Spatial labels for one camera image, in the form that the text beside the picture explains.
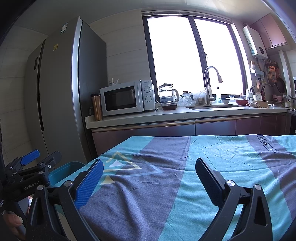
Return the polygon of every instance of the upper cabinet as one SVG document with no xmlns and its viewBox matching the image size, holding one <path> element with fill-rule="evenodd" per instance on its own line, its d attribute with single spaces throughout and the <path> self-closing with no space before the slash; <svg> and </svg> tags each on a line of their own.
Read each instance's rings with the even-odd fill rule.
<svg viewBox="0 0 296 241">
<path fill-rule="evenodd" d="M 287 44 L 278 24 L 271 14 L 264 16 L 250 25 L 250 27 L 259 32 L 266 50 Z"/>
</svg>

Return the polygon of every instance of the silver bolt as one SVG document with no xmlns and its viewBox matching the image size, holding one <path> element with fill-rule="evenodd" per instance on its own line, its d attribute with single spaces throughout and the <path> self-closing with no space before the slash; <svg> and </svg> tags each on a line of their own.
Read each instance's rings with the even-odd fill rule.
<svg viewBox="0 0 296 241">
<path fill-rule="evenodd" d="M 38 185 L 37 190 L 41 191 L 43 189 L 43 185 Z"/>
<path fill-rule="evenodd" d="M 64 186 L 65 187 L 70 187 L 72 185 L 72 181 L 65 181 Z"/>
<path fill-rule="evenodd" d="M 257 190 L 259 190 L 259 191 L 262 189 L 262 187 L 261 187 L 259 184 L 256 184 L 256 185 L 255 185 L 255 188 L 256 188 Z"/>
<path fill-rule="evenodd" d="M 233 187 L 235 185 L 235 182 L 233 180 L 228 180 L 227 185 Z"/>
</svg>

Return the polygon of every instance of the white microwave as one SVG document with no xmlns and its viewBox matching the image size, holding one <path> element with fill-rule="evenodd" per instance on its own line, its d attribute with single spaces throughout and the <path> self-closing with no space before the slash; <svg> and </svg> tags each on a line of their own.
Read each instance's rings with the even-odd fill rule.
<svg viewBox="0 0 296 241">
<path fill-rule="evenodd" d="M 100 89 L 103 116 L 155 109 L 152 80 L 135 80 Z"/>
</svg>

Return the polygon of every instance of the fingernail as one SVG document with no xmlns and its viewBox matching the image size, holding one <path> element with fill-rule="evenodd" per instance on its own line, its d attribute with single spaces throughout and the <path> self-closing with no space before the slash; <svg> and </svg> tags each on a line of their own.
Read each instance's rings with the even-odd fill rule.
<svg viewBox="0 0 296 241">
<path fill-rule="evenodd" d="M 23 220 L 21 217 L 19 216 L 14 216 L 14 221 L 16 222 L 16 224 L 22 224 Z"/>
</svg>

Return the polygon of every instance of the black window frame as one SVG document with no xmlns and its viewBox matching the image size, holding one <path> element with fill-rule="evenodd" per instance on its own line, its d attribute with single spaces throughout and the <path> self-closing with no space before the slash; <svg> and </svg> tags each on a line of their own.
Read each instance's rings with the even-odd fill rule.
<svg viewBox="0 0 296 241">
<path fill-rule="evenodd" d="M 158 95 L 158 86 L 157 86 L 157 81 L 156 81 L 156 72 L 155 72 L 155 66 L 154 66 L 154 58 L 153 58 L 153 51 L 152 51 L 152 44 L 151 44 L 151 39 L 150 39 L 150 32 L 149 32 L 149 26 L 148 26 L 148 18 L 157 18 L 157 17 L 187 17 L 195 38 L 197 50 L 200 56 L 200 63 L 202 67 L 202 72 L 205 72 L 205 69 L 208 67 L 207 66 L 207 60 L 206 60 L 206 54 L 202 45 L 202 40 L 200 38 L 200 34 L 198 32 L 197 26 L 195 24 L 194 19 L 201 19 L 201 20 L 206 20 L 210 22 L 215 22 L 219 24 L 223 24 L 227 26 L 230 36 L 232 38 L 237 57 L 239 60 L 239 66 L 241 70 L 241 75 L 242 75 L 242 85 L 243 85 L 243 93 L 246 94 L 246 89 L 247 89 L 247 74 L 246 74 L 246 69 L 244 67 L 244 61 L 242 57 L 242 52 L 239 48 L 239 44 L 237 41 L 237 38 L 235 37 L 234 31 L 232 29 L 232 25 L 229 23 L 217 21 L 214 19 L 209 19 L 209 18 L 202 18 L 202 17 L 197 17 L 197 16 L 188 16 L 188 15 L 174 15 L 174 14 L 169 14 L 169 15 L 154 15 L 154 16 L 143 16 L 143 26 L 144 26 L 144 34 L 145 34 L 145 39 L 146 39 L 146 47 L 147 47 L 147 54 L 148 54 L 148 62 L 149 62 L 149 68 L 150 68 L 150 77 L 152 80 L 152 83 L 154 85 L 154 92 L 155 92 L 155 98 L 157 101 L 160 101 L 159 95 Z"/>
</svg>

